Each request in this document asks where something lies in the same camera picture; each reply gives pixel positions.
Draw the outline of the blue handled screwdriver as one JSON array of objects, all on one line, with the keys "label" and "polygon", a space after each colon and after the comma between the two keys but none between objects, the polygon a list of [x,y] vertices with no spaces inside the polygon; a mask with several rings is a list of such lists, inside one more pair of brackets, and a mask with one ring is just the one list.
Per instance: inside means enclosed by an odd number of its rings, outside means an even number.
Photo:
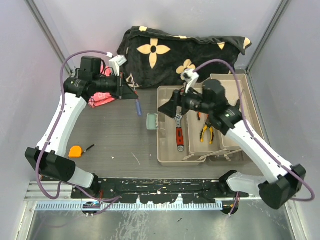
[{"label": "blue handled screwdriver", "polygon": [[[138,95],[137,90],[136,90],[136,83],[135,83],[133,77],[131,78],[131,83],[132,83],[132,86],[133,86],[134,93],[135,93],[136,95]],[[137,115],[138,115],[139,117],[141,117],[141,116],[142,116],[142,110],[141,110],[141,103],[140,103],[139,98],[135,99],[135,106],[136,106]]]}]

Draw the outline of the red handled adjustable wrench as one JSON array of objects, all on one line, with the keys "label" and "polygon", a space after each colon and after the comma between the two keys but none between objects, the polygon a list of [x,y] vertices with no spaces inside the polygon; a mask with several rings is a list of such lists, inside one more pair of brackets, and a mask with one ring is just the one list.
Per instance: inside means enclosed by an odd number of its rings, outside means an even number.
[{"label": "red handled adjustable wrench", "polygon": [[176,128],[175,128],[176,146],[179,152],[183,152],[185,148],[184,136],[183,136],[183,130],[182,130],[182,118],[183,116],[181,115],[180,112],[177,112],[174,118],[175,124],[176,124]]}]

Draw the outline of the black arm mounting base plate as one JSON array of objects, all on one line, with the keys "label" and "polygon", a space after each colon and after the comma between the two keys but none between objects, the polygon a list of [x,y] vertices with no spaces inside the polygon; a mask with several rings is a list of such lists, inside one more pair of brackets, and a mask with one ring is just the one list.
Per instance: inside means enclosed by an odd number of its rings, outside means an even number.
[{"label": "black arm mounting base plate", "polygon": [[96,198],[112,199],[120,196],[119,203],[173,204],[182,198],[183,204],[209,204],[218,199],[235,198],[236,193],[211,179],[133,179],[100,178]]}]

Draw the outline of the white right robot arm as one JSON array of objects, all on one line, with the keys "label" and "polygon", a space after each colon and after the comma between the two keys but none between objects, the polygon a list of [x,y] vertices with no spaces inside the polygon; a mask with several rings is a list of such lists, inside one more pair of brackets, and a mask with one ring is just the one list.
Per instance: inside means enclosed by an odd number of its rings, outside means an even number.
[{"label": "white right robot arm", "polygon": [[267,206],[278,210],[301,190],[306,169],[285,160],[253,131],[240,112],[240,102],[229,104],[220,81],[205,80],[202,93],[191,87],[174,90],[158,111],[173,119],[178,107],[183,114],[195,111],[208,115],[209,123],[236,142],[261,171],[261,176],[245,175],[236,170],[227,172],[219,179],[219,191],[223,196],[231,197],[235,192],[258,195]]}]

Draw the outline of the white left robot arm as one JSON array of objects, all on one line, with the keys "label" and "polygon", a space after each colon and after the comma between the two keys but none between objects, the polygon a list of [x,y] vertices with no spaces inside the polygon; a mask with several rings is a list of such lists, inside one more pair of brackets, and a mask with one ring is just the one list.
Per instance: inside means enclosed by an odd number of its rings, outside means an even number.
[{"label": "white left robot arm", "polygon": [[74,76],[63,83],[63,91],[53,119],[35,148],[27,148],[25,157],[37,174],[82,187],[88,198],[100,193],[98,178],[77,167],[65,157],[67,144],[75,124],[96,93],[109,93],[119,100],[136,100],[138,95],[128,85],[120,67],[127,62],[124,55],[109,60],[110,76],[101,72],[102,59],[83,56]]}]

